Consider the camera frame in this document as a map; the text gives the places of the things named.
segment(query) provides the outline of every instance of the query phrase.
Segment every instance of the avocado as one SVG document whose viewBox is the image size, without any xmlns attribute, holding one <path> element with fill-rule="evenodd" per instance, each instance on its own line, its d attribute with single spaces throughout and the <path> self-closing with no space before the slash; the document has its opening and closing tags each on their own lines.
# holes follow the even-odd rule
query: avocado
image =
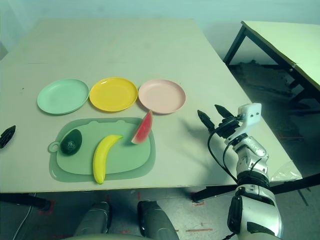
<svg viewBox="0 0 320 240">
<path fill-rule="evenodd" d="M 60 144 L 61 152 L 65 155 L 73 155 L 80 149 L 82 144 L 82 135 L 78 129 L 68 133 Z"/>
</svg>

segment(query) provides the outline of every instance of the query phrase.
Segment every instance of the table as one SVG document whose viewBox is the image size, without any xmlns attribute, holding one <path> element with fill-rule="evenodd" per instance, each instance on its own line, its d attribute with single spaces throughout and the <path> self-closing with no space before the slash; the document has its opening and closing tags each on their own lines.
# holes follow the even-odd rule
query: table
<svg viewBox="0 0 320 240">
<path fill-rule="evenodd" d="M 308 98 L 320 102 L 320 56 L 316 54 L 320 52 L 320 25 L 266 21 L 241 23 L 242 27 L 223 61 L 229 65 L 244 38 L 248 37 L 295 79 L 290 88 L 299 84 L 304 88 L 289 103 Z M 305 114 L 319 112 L 307 110 Z"/>
<path fill-rule="evenodd" d="M 146 110 L 135 103 L 106 113 L 88 101 L 70 114 L 49 115 L 37 107 L 38 93 L 58 79 L 77 78 L 92 87 L 110 76 L 127 78 L 137 87 L 150 79 L 168 79 L 186 92 L 182 109 L 154 115 L 153 169 L 142 177 L 102 185 L 53 179 L 47 148 L 65 124 L 85 118 L 142 118 Z M 1 61 L 1 79 L 0 131 L 16 125 L 13 138 L 0 151 L 1 193 L 233 184 L 207 150 L 209 133 L 197 110 L 218 124 L 222 117 L 214 104 L 236 114 L 250 100 L 192 19 L 42 19 Z M 290 180 L 280 176 L 288 166 L 300 174 L 264 120 L 251 134 L 269 152 L 270 179 Z M 215 136 L 212 142 L 221 158 L 224 141 Z M 237 155 L 230 150 L 226 158 L 235 174 Z"/>
</svg>

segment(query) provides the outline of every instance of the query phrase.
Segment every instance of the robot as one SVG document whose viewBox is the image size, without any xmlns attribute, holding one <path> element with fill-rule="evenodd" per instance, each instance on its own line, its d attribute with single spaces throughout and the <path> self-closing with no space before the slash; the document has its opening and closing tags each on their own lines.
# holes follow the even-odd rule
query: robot
<svg viewBox="0 0 320 240">
<path fill-rule="evenodd" d="M 261 119 L 261 104 L 252 103 L 240 106 L 238 115 L 233 116 L 223 106 L 215 105 L 222 122 L 215 128 L 210 118 L 198 110 L 198 116 L 208 128 L 208 149 L 220 167 L 237 183 L 235 195 L 229 207 L 227 225 L 239 240 L 275 240 L 283 235 L 283 224 L 277 207 L 275 195 L 270 191 L 267 160 L 269 155 L 252 136 L 249 130 Z M 236 177 L 232 176 L 226 165 L 217 160 L 210 148 L 214 134 L 225 139 L 238 155 Z M 111 209 L 108 203 L 93 206 L 84 216 L 72 240 L 179 240 L 178 235 L 166 213 L 156 201 L 141 201 L 137 206 L 141 234 L 144 237 L 105 234 L 111 222 Z"/>
</svg>

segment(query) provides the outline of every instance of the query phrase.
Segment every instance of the cutting board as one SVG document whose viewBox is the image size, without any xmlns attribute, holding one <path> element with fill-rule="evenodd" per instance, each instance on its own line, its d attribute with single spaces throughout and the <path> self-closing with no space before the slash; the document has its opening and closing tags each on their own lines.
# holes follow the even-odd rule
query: cutting board
<svg viewBox="0 0 320 240">
<path fill-rule="evenodd" d="M 62 182 L 87 182 L 93 178 L 93 156 L 99 142 L 106 136 L 123 135 L 110 149 L 106 161 L 106 179 L 140 177 L 148 173 L 155 161 L 153 133 L 141 144 L 131 143 L 141 118 L 93 118 L 79 119 L 68 123 L 59 132 L 48 150 L 51 153 L 50 173 Z M 71 156 L 59 148 L 60 142 L 74 129 L 82 135 L 79 151 Z"/>
</svg>

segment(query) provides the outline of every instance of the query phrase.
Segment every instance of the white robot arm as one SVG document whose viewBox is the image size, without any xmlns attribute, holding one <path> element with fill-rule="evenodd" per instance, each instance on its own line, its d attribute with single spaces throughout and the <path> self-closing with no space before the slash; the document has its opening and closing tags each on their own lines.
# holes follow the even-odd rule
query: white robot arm
<svg viewBox="0 0 320 240">
<path fill-rule="evenodd" d="M 229 229 L 240 240 L 281 238 L 283 224 L 275 195 L 269 186 L 269 155 L 261 144 L 247 134 L 261 119 L 261 104 L 240 106 L 237 116 L 222 106 L 215 107 L 224 117 L 217 128 L 205 113 L 198 110 L 198 115 L 209 132 L 224 138 L 238 155 L 237 188 L 227 220 Z"/>
</svg>

